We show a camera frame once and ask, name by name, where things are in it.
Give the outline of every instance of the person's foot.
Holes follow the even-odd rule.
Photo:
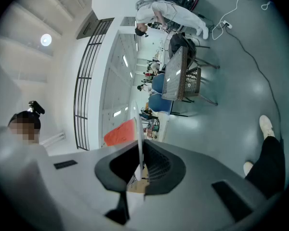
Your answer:
[[[264,139],[266,139],[266,137],[268,137],[268,136],[275,137],[275,134],[273,132],[272,123],[266,115],[262,115],[259,118],[259,125],[260,125],[260,128],[262,130]]]
[[[196,33],[196,36],[200,36],[200,34],[201,34],[201,32],[202,32],[202,29],[201,28],[199,28],[198,30],[196,30],[197,31],[197,33]]]
[[[203,29],[203,39],[208,39],[209,38],[209,30],[206,27],[205,29]]]
[[[247,161],[244,165],[243,165],[243,170],[244,170],[244,174],[245,176],[248,175],[248,173],[250,172],[251,168],[254,166],[254,164],[252,164],[251,162]]]

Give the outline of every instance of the chair backrest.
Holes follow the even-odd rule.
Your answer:
[[[159,74],[153,77],[152,80],[152,89],[160,94],[163,92],[165,74]]]
[[[169,58],[174,56],[178,49],[184,46],[187,48],[187,69],[193,64],[194,58],[196,56],[196,46],[193,41],[189,41],[185,38],[185,33],[178,33],[172,36],[169,43]]]
[[[166,112],[170,114],[172,101],[162,99],[162,95],[153,94],[149,97],[149,108],[155,112]]]

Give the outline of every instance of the power strip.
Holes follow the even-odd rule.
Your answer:
[[[229,22],[223,21],[223,24],[226,25],[229,29],[232,29],[232,25]]]

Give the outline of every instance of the white cable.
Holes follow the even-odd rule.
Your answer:
[[[217,28],[218,25],[220,26],[220,28],[222,28],[222,33],[221,33],[217,38],[214,38],[214,36],[213,36],[213,32],[214,32],[214,30],[215,30],[215,28],[213,28],[213,30],[212,30],[212,39],[213,39],[213,40],[217,40],[217,39],[223,34],[223,27],[222,27],[222,25],[221,25],[222,19],[223,19],[226,15],[232,13],[233,11],[235,11],[235,10],[237,9],[237,4],[238,4],[238,2],[239,2],[239,0],[236,1],[236,8],[235,8],[234,10],[232,10],[232,11],[224,14],[224,15],[221,17],[219,23],[216,25],[215,28]],[[262,9],[262,10],[267,10],[270,3],[271,3],[271,1],[268,1],[267,4],[261,5],[261,9]]]

